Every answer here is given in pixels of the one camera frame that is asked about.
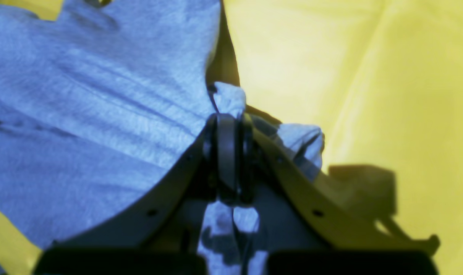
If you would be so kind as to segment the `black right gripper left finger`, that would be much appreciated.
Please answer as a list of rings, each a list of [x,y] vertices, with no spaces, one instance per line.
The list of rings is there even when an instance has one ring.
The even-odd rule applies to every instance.
[[[36,275],[206,275],[196,253],[210,201],[238,201],[237,121],[213,114],[154,188],[108,221],[47,249]]]

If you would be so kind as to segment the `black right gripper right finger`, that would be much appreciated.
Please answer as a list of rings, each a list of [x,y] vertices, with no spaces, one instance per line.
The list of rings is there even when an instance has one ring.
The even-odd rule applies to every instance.
[[[237,203],[267,233],[268,275],[436,275],[440,242],[380,233],[310,183],[294,160],[243,114],[236,124]]]

